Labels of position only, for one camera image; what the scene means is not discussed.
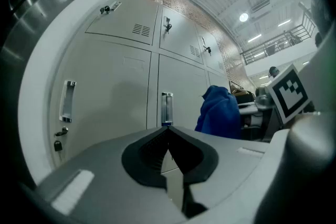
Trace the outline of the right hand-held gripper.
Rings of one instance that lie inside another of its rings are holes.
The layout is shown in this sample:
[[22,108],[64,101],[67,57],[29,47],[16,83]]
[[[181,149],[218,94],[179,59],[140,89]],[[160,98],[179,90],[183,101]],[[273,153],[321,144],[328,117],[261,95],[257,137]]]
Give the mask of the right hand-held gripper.
[[256,90],[256,106],[260,110],[275,108],[285,125],[309,104],[309,97],[293,64],[283,71],[272,66],[269,76],[272,80]]

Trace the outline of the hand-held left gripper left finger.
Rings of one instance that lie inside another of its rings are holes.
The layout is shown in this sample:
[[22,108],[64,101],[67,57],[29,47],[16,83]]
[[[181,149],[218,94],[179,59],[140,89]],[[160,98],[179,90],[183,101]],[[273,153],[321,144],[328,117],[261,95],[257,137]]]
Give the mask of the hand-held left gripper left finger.
[[165,189],[139,184],[122,165],[125,148],[155,131],[143,130],[87,148],[49,174],[36,193],[77,223],[185,222]]

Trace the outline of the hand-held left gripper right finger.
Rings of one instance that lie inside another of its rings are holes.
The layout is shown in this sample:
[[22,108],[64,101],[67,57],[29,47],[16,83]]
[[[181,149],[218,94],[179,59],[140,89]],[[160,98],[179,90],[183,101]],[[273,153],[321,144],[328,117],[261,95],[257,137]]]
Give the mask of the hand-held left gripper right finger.
[[234,140],[174,127],[179,162],[203,163],[213,168],[210,176],[197,175],[201,182],[183,186],[185,174],[173,165],[167,171],[167,205],[171,210],[257,210],[270,185],[269,175],[260,173],[267,143]]

